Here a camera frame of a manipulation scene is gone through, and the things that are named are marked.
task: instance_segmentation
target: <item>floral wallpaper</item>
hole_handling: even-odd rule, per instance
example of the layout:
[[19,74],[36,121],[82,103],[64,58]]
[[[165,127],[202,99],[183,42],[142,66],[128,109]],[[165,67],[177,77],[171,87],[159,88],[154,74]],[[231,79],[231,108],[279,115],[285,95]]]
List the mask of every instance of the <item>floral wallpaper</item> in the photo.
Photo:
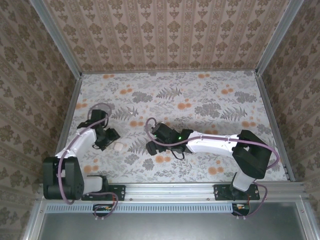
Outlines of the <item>floral wallpaper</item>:
[[320,1],[305,0],[262,75],[286,152],[320,223]]
[[289,0],[44,0],[85,73],[254,69]]
[[[109,127],[121,136],[117,142],[123,149],[91,147],[80,167],[112,183],[231,181],[239,169],[233,158],[211,153],[186,154],[184,160],[171,152],[149,155],[144,131],[149,117],[177,131],[232,135],[248,129],[276,146],[253,71],[89,74],[82,79],[69,141],[92,105],[110,104]],[[264,180],[287,180],[282,164],[268,170]]]
[[74,84],[29,1],[0,0],[0,239],[23,236]]

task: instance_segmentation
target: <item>gray metal surface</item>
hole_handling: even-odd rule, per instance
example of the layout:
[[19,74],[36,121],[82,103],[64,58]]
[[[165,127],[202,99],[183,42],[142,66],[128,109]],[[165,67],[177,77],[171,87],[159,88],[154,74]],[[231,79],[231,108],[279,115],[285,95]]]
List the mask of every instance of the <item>gray metal surface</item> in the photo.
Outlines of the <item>gray metal surface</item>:
[[306,240],[295,203],[266,203],[246,220],[230,213],[46,214],[40,240]]
[[258,73],[255,74],[255,79],[258,84],[258,88],[259,88],[259,91],[261,94],[261,98],[263,101],[265,112],[266,112],[266,115],[269,119],[269,123],[270,123],[271,130],[272,130],[272,133],[274,136],[275,144],[276,144],[276,147],[278,148],[279,155],[280,155],[280,158],[283,163],[283,167],[285,170],[287,170],[287,174],[289,176],[290,181],[293,182],[296,180],[295,176],[294,176],[294,172],[292,171],[292,168],[291,168],[291,165],[289,162],[289,158],[288,158],[288,155],[287,155],[287,152],[285,149],[285,145],[284,145],[284,142],[282,141],[282,138],[281,138],[281,134],[280,134],[280,131],[278,128],[277,120],[276,120],[276,117],[275,117],[274,112],[272,110],[272,106],[271,106],[271,103],[270,103],[270,100],[268,97],[268,93],[267,93],[264,81],[262,79],[262,76]]
[[303,2],[304,0],[291,0],[289,2],[281,20],[278,23],[278,26],[276,27],[268,45],[262,54],[262,57],[260,58],[258,65],[255,68],[260,75],[262,75],[268,66],[272,56],[275,54],[280,42],[285,36]]
[[302,227],[308,240],[319,240],[319,226],[309,202],[297,202],[296,208],[301,219]]
[[38,13],[41,21],[43,22],[46,30],[49,32],[51,38],[53,39],[55,45],[58,47],[60,53],[62,54],[66,64],[68,64],[71,72],[73,73],[76,80],[80,78],[81,68],[78,66],[76,59],[74,58],[72,51],[68,48],[67,42],[62,37],[62,34],[58,30],[55,21],[51,17],[48,9],[45,6],[43,0],[30,0],[34,9]]

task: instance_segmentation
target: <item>fern leaf pattern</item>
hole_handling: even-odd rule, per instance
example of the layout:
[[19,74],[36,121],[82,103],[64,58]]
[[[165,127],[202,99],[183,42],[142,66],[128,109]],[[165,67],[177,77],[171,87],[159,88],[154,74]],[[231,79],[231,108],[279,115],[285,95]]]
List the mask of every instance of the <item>fern leaf pattern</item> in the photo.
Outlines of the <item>fern leaf pattern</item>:
[[[145,130],[150,117],[178,133],[190,129],[206,134],[232,135],[247,129],[267,145],[276,146],[253,71],[126,72],[84,74],[82,77],[68,140],[74,137],[79,123],[87,120],[90,107],[97,103],[109,104],[112,112],[107,128],[118,132],[120,138],[116,143],[122,144],[122,150],[115,150],[115,143],[105,151],[91,148],[80,168],[84,171],[86,166],[90,166],[90,174],[105,175],[113,183],[229,182],[238,171],[233,159],[213,153],[186,153],[183,160],[175,159],[169,150],[150,155],[146,149],[150,139]],[[15,92],[10,92],[9,85],[1,79],[0,91],[5,98],[11,98],[16,107],[25,109],[24,114],[29,114],[29,103],[18,101]],[[57,99],[50,105],[60,107]],[[12,115],[5,106],[0,106],[0,109],[8,118]],[[42,121],[42,111],[33,108],[28,117],[37,121],[39,129],[53,132],[51,123]],[[154,126],[150,121],[147,131],[151,132]],[[319,120],[315,121],[313,128],[317,126],[320,126]],[[11,137],[8,130],[4,134],[12,144],[26,145],[21,134],[18,137],[15,133]],[[45,154],[34,147],[32,155],[40,157]],[[8,178],[2,169],[0,178],[1,174]],[[283,181],[284,176],[284,169],[279,164],[267,171],[265,180]]]
[[162,89],[157,95],[156,98],[161,98],[161,99],[174,99],[176,96],[179,96],[181,93],[180,89],[178,89],[177,87],[175,87],[175,89],[173,87],[170,88],[164,88]]
[[115,113],[111,116],[113,119],[117,120],[129,120],[131,117],[135,117],[136,115],[139,115],[138,109],[136,109],[134,106],[131,107],[120,107],[118,110],[115,111]]
[[246,115],[248,115],[246,113],[246,111],[244,109],[242,109],[241,107],[236,108],[236,107],[232,107],[229,108],[227,107],[226,110],[223,111],[223,113],[221,114],[220,118],[221,119],[226,119],[229,121],[236,121],[236,120],[240,120],[240,118],[245,117]]

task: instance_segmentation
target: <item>cable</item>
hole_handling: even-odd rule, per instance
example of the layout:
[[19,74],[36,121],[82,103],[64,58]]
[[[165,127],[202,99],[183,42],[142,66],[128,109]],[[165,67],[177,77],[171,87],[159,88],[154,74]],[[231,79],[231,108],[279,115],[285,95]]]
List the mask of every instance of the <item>cable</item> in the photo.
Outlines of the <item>cable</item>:
[[277,153],[277,151],[271,147],[271,146],[268,146],[266,144],[263,144],[263,143],[260,143],[260,142],[255,142],[255,141],[247,141],[247,140],[241,140],[241,139],[235,139],[235,138],[228,138],[228,137],[222,137],[222,136],[195,136],[195,137],[191,137],[191,138],[188,138],[186,140],[183,140],[183,141],[179,141],[179,142],[176,142],[176,143],[170,143],[170,144],[165,144],[165,143],[162,143],[162,142],[159,142],[159,141],[156,141],[152,138],[150,132],[148,131],[148,123],[150,122],[150,120],[154,120],[154,123],[155,125],[157,124],[157,120],[154,118],[154,117],[150,117],[146,120],[145,122],[145,132],[146,134],[148,135],[148,137],[151,139],[152,142],[154,142],[155,144],[158,144],[160,146],[164,146],[164,147],[173,147],[173,146],[177,146],[177,145],[180,145],[180,144],[184,144],[184,143],[187,143],[189,141],[192,141],[192,140],[197,140],[197,139],[211,139],[211,140],[219,140],[219,141],[225,141],[225,142],[237,142],[237,143],[242,143],[242,144],[249,144],[249,145],[256,145],[256,146],[260,146],[260,147],[263,147],[263,148],[266,148],[268,150],[270,150],[271,152],[274,153],[275,157],[276,157],[276,160],[274,163],[272,163],[271,165],[269,165],[266,169],[271,169],[273,168],[275,165],[278,164],[279,160],[280,160],[280,156],[279,154]]
[[[113,197],[115,197],[115,204],[114,204],[113,208],[110,210],[110,212],[106,216],[103,216],[102,218],[109,217],[114,212],[114,210],[116,209],[116,207],[118,205],[118,202],[119,202],[118,195],[115,194],[114,192],[110,192],[110,191],[107,191],[107,192],[91,192],[90,195],[97,195],[97,196],[100,196],[100,195],[112,195]],[[95,216],[95,219],[99,218],[99,216],[97,216],[97,210],[99,208],[101,208],[101,207],[105,207],[105,206],[104,205],[98,205],[98,206],[95,207],[94,212],[93,212],[93,215]]]
[[249,205],[249,209],[250,209],[250,196],[249,196],[249,194],[247,194],[247,195],[248,195],[248,201],[246,202],[246,204]]
[[109,116],[111,115],[112,109],[111,109],[111,107],[110,107],[108,104],[106,104],[106,103],[97,103],[97,104],[93,105],[93,106],[90,108],[90,110],[89,110],[89,112],[88,112],[88,114],[87,114],[88,117],[89,117],[90,112],[92,111],[92,109],[93,109],[94,107],[96,107],[97,105],[106,105],[106,106],[110,109],[110,114],[107,114],[107,115],[106,115],[107,117],[105,117],[105,118],[103,118],[103,119],[101,119],[101,120],[99,120],[99,121],[96,121],[96,122],[90,124],[90,125],[87,126],[85,129],[83,129],[79,134],[77,134],[77,135],[75,136],[75,138],[70,142],[70,144],[68,145],[68,147],[65,149],[65,151],[63,152],[61,158],[59,159],[59,163],[58,163],[58,174],[57,174],[57,175],[58,175],[58,185],[59,185],[59,190],[60,190],[60,194],[61,194],[62,199],[63,199],[64,202],[65,202],[66,204],[68,204],[68,205],[73,204],[75,201],[74,201],[74,200],[68,201],[68,199],[67,199],[67,197],[66,197],[66,194],[65,194],[65,192],[64,192],[64,187],[63,187],[63,184],[62,184],[62,177],[61,177],[62,163],[63,163],[64,158],[65,158],[65,156],[67,155],[67,153],[70,151],[70,149],[72,148],[72,146],[75,144],[75,142],[78,140],[78,138],[81,137],[82,134],[84,134],[88,129],[92,128],[93,126],[98,125],[98,124],[100,124],[100,123],[103,123],[103,122],[106,121],[106,120],[109,118]]
[[100,147],[98,147],[96,144],[92,145],[92,147],[96,150],[100,149]]
[[236,214],[238,214],[238,216],[243,217],[243,215],[242,215],[240,212],[238,212],[238,211],[236,211],[236,210],[233,210],[233,212],[236,213]]
[[[237,142],[237,143],[242,143],[242,144],[248,144],[248,145],[256,145],[256,146],[260,146],[260,147],[263,147],[263,148],[266,148],[270,151],[272,151],[276,157],[276,160],[274,163],[272,163],[271,165],[269,165],[266,169],[271,169],[273,168],[275,165],[278,164],[279,160],[280,160],[280,156],[279,154],[277,153],[277,151],[273,148],[273,147],[270,147],[266,144],[263,144],[263,143],[260,143],[260,142],[255,142],[255,141],[246,141],[246,140],[241,140],[241,139],[235,139],[235,138],[227,138],[227,137],[219,137],[219,136],[196,136],[196,137],[191,137],[191,138],[188,138],[186,140],[183,140],[183,141],[179,141],[179,142],[176,142],[176,143],[171,143],[171,144],[165,144],[165,143],[162,143],[162,142],[158,142],[156,140],[154,140],[150,134],[150,132],[148,131],[148,123],[153,120],[154,121],[154,124],[156,125],[157,124],[157,120],[154,118],[154,117],[150,117],[146,120],[145,122],[145,132],[146,134],[148,135],[148,137],[151,139],[151,141],[153,141],[155,144],[158,144],[160,146],[164,146],[164,147],[173,147],[173,146],[177,146],[177,145],[180,145],[180,144],[184,144],[184,143],[187,143],[189,141],[192,141],[192,140],[197,140],[197,139],[211,139],[211,140],[219,140],[219,141],[225,141],[225,142]],[[259,206],[257,207],[257,209],[255,211],[253,211],[252,213],[248,214],[247,216],[243,216],[243,218],[247,218],[247,217],[251,217],[253,215],[255,215],[257,213],[257,211],[261,208],[261,206],[264,204],[266,198],[267,198],[267,194],[268,194],[268,189],[266,186],[262,185],[262,184],[259,184],[257,183],[256,181],[253,182],[255,185],[257,185],[258,187],[262,187],[265,189],[265,193],[264,193],[264,196],[261,200],[261,203],[259,204]]]
[[108,126],[108,123],[109,123],[109,117],[106,119],[106,123],[105,123],[105,125],[103,126],[104,129]]
[[185,159],[185,154],[184,153],[182,153],[182,158],[178,158],[177,157],[177,155],[174,153],[174,151],[172,151],[171,150],[171,153],[172,153],[172,155],[176,158],[176,159],[178,159],[178,160],[183,160],[183,159]]

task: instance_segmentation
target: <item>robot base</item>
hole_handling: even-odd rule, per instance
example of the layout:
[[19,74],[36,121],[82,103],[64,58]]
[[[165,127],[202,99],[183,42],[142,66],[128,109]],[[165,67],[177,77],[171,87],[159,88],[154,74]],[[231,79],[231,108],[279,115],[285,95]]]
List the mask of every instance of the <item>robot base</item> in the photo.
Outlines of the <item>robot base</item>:
[[[100,191],[97,191],[97,193],[105,193],[105,192],[112,192],[115,193],[118,196],[119,201],[125,200],[126,195],[126,186],[125,185],[109,185],[108,179],[106,176],[97,175],[102,178],[102,189]],[[112,201],[113,196],[108,195],[91,195],[86,194],[83,195],[81,200],[83,201]]]

